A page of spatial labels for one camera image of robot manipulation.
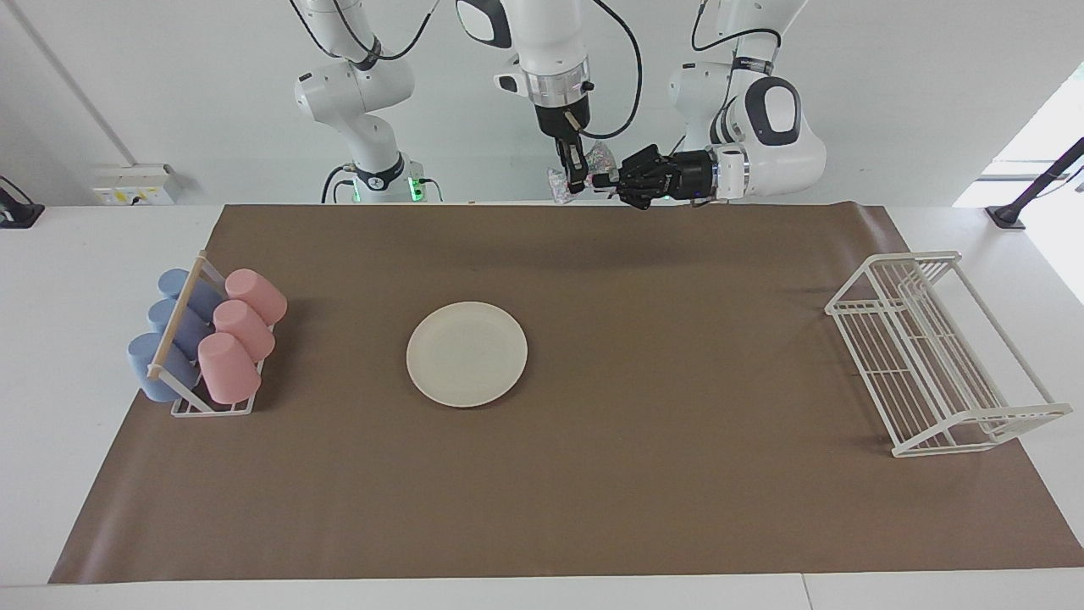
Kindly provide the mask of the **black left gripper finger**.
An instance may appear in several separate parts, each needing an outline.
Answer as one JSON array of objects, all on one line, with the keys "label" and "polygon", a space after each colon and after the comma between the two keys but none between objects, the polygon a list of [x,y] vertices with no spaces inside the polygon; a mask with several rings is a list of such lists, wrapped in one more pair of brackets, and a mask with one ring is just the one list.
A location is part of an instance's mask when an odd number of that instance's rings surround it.
[{"label": "black left gripper finger", "polygon": [[609,192],[609,197],[618,197],[620,202],[646,211],[657,198],[670,196],[674,184],[621,184],[619,176],[593,174],[593,189]]},{"label": "black left gripper finger", "polygon": [[650,144],[621,163],[619,178],[621,184],[672,184],[678,170],[672,155],[667,155]]}]

